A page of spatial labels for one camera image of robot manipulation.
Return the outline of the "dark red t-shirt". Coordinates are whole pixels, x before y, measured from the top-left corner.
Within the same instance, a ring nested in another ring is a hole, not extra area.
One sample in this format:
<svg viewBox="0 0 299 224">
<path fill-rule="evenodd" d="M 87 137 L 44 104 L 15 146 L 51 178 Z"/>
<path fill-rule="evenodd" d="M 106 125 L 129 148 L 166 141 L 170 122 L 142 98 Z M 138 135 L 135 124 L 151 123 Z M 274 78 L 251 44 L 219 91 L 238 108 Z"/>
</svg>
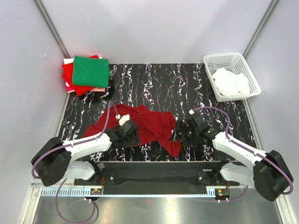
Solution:
<svg viewBox="0 0 299 224">
<path fill-rule="evenodd" d="M 140 141 L 138 146 L 158 141 L 172 157 L 179 156 L 181 142 L 169 141 L 177 122 L 171 112 L 151 111 L 145 105 L 131 107 L 118 104 L 115 107 L 120 115 L 129 114 L 131 120 L 137 124 Z"/>
</svg>

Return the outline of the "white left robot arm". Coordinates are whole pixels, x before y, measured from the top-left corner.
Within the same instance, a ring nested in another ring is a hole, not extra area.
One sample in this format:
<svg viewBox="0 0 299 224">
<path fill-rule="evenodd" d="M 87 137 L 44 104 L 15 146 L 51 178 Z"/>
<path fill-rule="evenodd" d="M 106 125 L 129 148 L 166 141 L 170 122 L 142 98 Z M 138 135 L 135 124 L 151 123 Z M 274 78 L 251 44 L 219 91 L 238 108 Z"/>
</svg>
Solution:
<svg viewBox="0 0 299 224">
<path fill-rule="evenodd" d="M 139 130 L 131 120 L 95 135 L 78 140 L 51 138 L 31 160 L 33 173 L 43 186 L 50 187 L 64 179 L 78 179 L 91 185 L 100 182 L 102 169 L 93 161 L 80 158 L 111 148 L 133 147 L 140 143 Z"/>
</svg>

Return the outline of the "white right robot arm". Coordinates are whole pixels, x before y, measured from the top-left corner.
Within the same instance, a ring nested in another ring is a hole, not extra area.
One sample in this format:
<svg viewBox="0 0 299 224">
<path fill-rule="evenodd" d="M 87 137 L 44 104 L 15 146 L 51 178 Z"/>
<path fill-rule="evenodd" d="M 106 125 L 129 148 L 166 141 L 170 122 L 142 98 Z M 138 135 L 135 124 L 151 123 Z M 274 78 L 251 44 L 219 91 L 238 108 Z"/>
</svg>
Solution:
<svg viewBox="0 0 299 224">
<path fill-rule="evenodd" d="M 281 194 L 293 191 L 293 177 L 282 155 L 272 150 L 266 153 L 230 137 L 225 131 L 206 123 L 200 115 L 178 120 L 170 141 L 179 140 L 184 147 L 206 145 L 240 162 L 221 161 L 206 177 L 205 184 L 238 182 L 256 191 L 266 200 L 275 201 Z"/>
</svg>

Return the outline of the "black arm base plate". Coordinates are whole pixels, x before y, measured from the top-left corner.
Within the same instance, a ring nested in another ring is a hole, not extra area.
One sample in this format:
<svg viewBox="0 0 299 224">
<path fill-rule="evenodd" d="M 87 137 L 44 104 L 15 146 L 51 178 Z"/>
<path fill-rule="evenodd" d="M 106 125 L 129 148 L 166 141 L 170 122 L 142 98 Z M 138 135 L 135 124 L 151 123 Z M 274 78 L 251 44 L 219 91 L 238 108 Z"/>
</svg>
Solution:
<svg viewBox="0 0 299 224">
<path fill-rule="evenodd" d="M 103 195 L 112 197 L 213 197 L 212 188 L 238 186 L 217 173 L 222 164 L 221 161 L 104 162 L 95 183 L 75 179 L 74 184 L 103 187 Z"/>
</svg>

